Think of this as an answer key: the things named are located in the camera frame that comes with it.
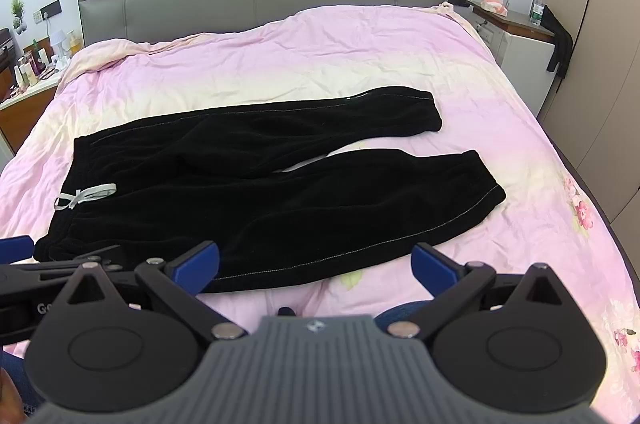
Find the black pants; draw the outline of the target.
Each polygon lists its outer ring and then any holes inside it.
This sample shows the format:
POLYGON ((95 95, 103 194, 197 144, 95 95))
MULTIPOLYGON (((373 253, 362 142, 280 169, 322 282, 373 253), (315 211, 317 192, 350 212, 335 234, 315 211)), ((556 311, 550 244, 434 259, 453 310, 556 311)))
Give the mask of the black pants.
POLYGON ((173 260, 213 242, 212 293, 347 274, 471 230, 506 194, 477 152, 414 156, 376 138, 438 132, 433 96, 337 99, 142 118, 74 142, 40 262, 118 245, 173 260))

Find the pink floral duvet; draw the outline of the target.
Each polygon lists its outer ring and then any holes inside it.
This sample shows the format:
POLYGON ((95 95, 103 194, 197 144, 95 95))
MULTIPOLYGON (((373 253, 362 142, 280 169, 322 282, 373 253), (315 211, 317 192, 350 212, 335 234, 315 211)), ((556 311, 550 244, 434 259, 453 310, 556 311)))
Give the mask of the pink floral duvet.
POLYGON ((449 7, 331 6, 246 32, 73 56, 1 175, 2 236, 35 258, 204 240, 209 307, 254 330, 425 297, 416 242, 507 274, 550 265, 606 352, 593 407, 639 413, 639 306, 604 220, 449 7))

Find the left wooden bedside table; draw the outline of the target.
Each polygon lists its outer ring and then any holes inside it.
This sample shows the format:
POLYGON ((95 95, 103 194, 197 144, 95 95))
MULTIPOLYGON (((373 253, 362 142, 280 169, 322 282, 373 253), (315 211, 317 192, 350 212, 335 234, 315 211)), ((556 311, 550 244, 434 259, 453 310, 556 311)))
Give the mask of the left wooden bedside table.
POLYGON ((15 154, 52 101, 62 76, 57 72, 1 103, 1 133, 15 154))

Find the white table lamp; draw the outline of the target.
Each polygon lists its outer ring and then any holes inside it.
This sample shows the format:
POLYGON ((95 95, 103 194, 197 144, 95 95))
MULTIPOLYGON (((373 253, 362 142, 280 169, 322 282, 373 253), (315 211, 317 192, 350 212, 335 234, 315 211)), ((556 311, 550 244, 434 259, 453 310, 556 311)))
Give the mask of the white table lamp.
POLYGON ((55 60, 62 60, 68 57, 70 50, 68 49, 67 35, 63 30, 57 30, 51 33, 49 40, 55 60))

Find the small green potted plant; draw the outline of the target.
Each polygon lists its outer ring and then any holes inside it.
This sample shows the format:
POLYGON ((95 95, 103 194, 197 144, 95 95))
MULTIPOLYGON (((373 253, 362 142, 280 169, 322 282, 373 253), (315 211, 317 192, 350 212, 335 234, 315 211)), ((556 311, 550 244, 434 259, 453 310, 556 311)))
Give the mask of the small green potted plant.
POLYGON ((21 0, 11 0, 11 12, 14 31, 17 35, 21 35, 25 31, 24 2, 21 0))

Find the right bedside table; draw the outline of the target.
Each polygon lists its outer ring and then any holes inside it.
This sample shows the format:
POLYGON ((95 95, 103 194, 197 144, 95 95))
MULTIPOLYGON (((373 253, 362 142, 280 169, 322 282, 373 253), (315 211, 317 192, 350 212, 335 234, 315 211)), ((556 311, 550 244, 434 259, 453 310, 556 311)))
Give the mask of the right bedside table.
POLYGON ((470 22, 488 46, 529 110, 538 116, 546 102, 554 73, 547 70, 554 51, 553 34, 530 23, 525 14, 506 17, 471 2, 470 22))

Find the black garment on wardrobe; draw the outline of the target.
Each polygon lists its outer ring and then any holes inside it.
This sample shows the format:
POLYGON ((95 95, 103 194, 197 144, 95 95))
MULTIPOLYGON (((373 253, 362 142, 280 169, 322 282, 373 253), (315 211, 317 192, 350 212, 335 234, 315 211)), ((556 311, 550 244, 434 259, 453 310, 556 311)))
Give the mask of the black garment on wardrobe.
POLYGON ((555 72, 555 75, 562 80, 566 77, 568 67, 570 66, 570 59, 573 55, 573 37, 547 5, 544 5, 541 26, 553 34, 554 49, 547 66, 547 71, 555 72))

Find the pink tissue box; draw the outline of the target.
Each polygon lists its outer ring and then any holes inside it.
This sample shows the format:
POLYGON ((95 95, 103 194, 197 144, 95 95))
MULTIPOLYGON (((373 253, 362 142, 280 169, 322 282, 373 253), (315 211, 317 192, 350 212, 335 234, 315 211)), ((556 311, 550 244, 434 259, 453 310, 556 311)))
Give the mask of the pink tissue box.
POLYGON ((510 5, 510 0, 481 0, 480 1, 480 8, 501 17, 506 17, 508 15, 509 5, 510 5))

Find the clear plastic water bottle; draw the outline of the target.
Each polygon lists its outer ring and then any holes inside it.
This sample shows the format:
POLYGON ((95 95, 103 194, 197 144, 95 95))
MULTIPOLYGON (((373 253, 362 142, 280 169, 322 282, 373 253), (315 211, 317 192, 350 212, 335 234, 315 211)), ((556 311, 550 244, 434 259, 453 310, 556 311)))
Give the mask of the clear plastic water bottle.
POLYGON ((541 25, 542 16, 544 15, 544 0, 534 0, 532 9, 529 13, 529 21, 534 25, 541 25))

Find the beige wardrobe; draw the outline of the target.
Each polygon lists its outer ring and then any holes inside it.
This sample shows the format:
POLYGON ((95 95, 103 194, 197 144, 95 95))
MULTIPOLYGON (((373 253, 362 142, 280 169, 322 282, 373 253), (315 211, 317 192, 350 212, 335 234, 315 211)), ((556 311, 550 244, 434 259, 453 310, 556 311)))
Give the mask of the beige wardrobe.
POLYGON ((639 0, 546 0, 575 37, 542 124, 639 256, 639 0))

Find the black wall socket panel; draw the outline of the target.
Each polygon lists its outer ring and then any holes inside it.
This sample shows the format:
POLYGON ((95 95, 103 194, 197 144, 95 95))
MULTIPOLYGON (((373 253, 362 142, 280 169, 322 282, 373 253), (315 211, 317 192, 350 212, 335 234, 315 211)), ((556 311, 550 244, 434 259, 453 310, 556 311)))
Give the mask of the black wall socket panel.
POLYGON ((43 20, 49 20, 62 12, 61 2, 59 0, 55 0, 54 2, 50 2, 46 6, 40 9, 40 14, 43 20))

